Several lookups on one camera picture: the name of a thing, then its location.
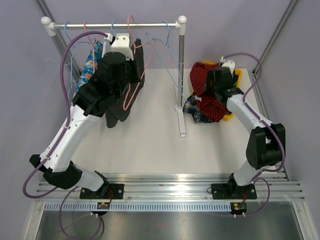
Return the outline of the blue floral skirt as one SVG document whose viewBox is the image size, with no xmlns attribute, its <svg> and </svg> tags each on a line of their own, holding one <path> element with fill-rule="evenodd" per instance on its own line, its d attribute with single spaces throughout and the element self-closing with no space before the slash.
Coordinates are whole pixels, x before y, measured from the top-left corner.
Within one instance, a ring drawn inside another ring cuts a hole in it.
<svg viewBox="0 0 320 240">
<path fill-rule="evenodd" d="M 89 79 L 93 76 L 93 74 L 98 68 L 98 61 L 102 58 L 102 52 L 103 52 L 103 44 L 100 41 L 97 41 L 93 46 L 93 49 L 90 51 L 89 55 L 87 56 L 83 70 L 78 79 L 75 92 L 78 92 L 80 87 L 86 84 L 89 81 Z"/>
</svg>

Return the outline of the red dotted skirt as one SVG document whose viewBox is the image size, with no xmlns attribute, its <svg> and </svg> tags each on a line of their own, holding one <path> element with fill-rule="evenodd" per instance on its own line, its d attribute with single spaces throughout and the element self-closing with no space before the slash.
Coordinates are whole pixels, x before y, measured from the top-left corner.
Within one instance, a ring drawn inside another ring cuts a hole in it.
<svg viewBox="0 0 320 240">
<path fill-rule="evenodd" d="M 219 64 L 208 65 L 203 62 L 196 62 L 190 71 L 189 78 L 196 98 L 196 105 L 200 111 L 207 116 L 212 123 L 217 123 L 230 111 L 227 110 L 215 96 L 205 95 L 205 81 L 209 70 L 214 70 Z"/>
</svg>

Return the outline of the dark grey dotted skirt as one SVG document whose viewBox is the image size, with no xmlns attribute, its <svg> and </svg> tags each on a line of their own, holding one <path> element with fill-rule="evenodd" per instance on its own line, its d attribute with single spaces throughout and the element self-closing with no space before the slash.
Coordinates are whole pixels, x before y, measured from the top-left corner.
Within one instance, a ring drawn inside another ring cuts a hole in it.
<svg viewBox="0 0 320 240">
<path fill-rule="evenodd" d="M 131 108 L 145 83 L 145 63 L 144 63 L 144 50 L 142 41 L 139 38 L 134 40 L 137 47 L 134 59 L 137 64 L 137 76 L 140 82 L 132 83 L 130 87 L 126 87 L 123 95 L 117 100 L 115 105 L 109 107 L 105 112 L 106 126 L 111 129 L 114 128 L 118 121 L 124 122 L 131 111 Z"/>
</svg>

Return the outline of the plaid skirt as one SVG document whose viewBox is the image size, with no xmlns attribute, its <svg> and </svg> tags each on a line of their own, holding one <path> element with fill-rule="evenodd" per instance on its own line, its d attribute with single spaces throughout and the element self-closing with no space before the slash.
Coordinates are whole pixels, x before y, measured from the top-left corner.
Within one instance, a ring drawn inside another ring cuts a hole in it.
<svg viewBox="0 0 320 240">
<path fill-rule="evenodd" d="M 184 103 L 184 106 L 182 108 L 182 111 L 184 113 L 190 114 L 192 116 L 193 121 L 197 123 L 206 123 L 211 124 L 212 121 L 205 116 L 200 108 L 197 106 L 196 97 L 195 94 L 192 93 L 187 100 Z"/>
</svg>

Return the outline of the pink hanger of red skirt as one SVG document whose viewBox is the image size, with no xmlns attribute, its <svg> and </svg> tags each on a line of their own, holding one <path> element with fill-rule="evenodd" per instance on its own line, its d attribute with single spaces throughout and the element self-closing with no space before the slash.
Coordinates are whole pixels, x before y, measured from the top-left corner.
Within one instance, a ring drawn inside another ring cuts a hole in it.
<svg viewBox="0 0 320 240">
<path fill-rule="evenodd" d="M 133 83 L 128 84 L 127 92 L 125 94 L 122 109 L 127 111 L 135 100 L 136 95 L 139 92 L 139 87 L 143 87 L 144 77 L 145 77 L 145 61 L 144 61 L 144 49 L 145 45 L 151 45 L 155 43 L 155 40 L 151 40 L 149 42 L 141 43 L 140 38 L 136 38 L 132 40 L 132 51 L 133 51 L 133 63 L 136 65 L 136 77 Z"/>
</svg>

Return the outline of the blue hanger of plaid skirt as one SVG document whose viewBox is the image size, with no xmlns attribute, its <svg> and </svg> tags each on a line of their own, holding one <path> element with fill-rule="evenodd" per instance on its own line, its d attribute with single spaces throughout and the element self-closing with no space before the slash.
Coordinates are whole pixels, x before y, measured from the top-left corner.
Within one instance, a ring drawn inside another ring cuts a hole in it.
<svg viewBox="0 0 320 240">
<path fill-rule="evenodd" d="M 174 83 L 175 89 L 178 93 L 178 95 L 180 97 L 182 97 L 182 99 L 184 100 L 184 90 L 183 90 L 183 86 L 182 83 L 180 82 L 180 80 L 182 79 L 182 74 L 179 72 L 179 63 L 177 60 L 177 57 L 175 56 L 173 50 L 171 49 L 170 46 L 170 37 L 171 37 L 171 27 L 169 26 L 169 23 L 167 21 L 162 21 L 162 23 L 164 24 L 164 27 L 166 28 L 166 37 L 165 40 L 160 39 L 158 37 L 154 37 L 153 35 L 151 35 L 149 32 L 145 33 L 145 36 L 147 38 L 148 41 L 152 41 L 152 47 L 153 50 L 155 50 L 155 54 L 158 57 L 158 59 L 160 60 L 162 66 L 164 67 L 164 69 L 167 71 L 167 73 L 169 74 L 172 82 Z M 164 47 L 168 54 L 170 55 L 169 57 L 169 64 L 168 64 L 168 60 L 163 58 L 163 54 L 160 53 L 158 51 L 158 49 L 156 48 L 156 44 L 160 44 L 162 47 Z M 173 77 L 173 74 L 170 72 L 170 68 L 169 65 L 171 66 L 171 69 L 175 69 L 176 73 L 177 73 L 177 78 Z"/>
</svg>

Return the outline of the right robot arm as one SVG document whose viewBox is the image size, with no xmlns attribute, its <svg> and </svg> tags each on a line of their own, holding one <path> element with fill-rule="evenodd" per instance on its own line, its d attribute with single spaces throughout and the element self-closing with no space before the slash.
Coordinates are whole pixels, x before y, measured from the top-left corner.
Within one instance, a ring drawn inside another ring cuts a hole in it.
<svg viewBox="0 0 320 240">
<path fill-rule="evenodd" d="M 236 87 L 236 75 L 229 67 L 209 70 L 205 93 L 214 94 L 217 101 L 233 113 L 249 133 L 245 150 L 246 161 L 227 183 L 213 183 L 211 194 L 215 200 L 257 198 L 255 182 L 263 172 L 272 172 L 272 166 L 285 162 L 286 129 L 274 124 L 245 100 L 243 91 Z"/>
</svg>

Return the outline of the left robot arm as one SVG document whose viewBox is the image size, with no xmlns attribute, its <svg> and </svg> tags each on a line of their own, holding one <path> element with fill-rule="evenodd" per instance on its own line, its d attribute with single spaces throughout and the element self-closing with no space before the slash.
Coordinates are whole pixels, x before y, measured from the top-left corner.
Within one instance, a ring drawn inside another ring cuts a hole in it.
<svg viewBox="0 0 320 240">
<path fill-rule="evenodd" d="M 112 111 L 122 111 L 124 101 L 135 97 L 144 85 L 144 70 L 144 53 L 139 51 L 132 57 L 109 51 L 99 59 L 95 72 L 68 104 L 66 120 L 51 144 L 43 153 L 33 154 L 29 159 L 50 185 L 63 190 L 80 187 L 91 198 L 107 196 L 108 179 L 96 170 L 79 167 L 72 162 L 72 157 L 100 118 Z M 138 90 L 130 92 L 130 87 Z"/>
</svg>

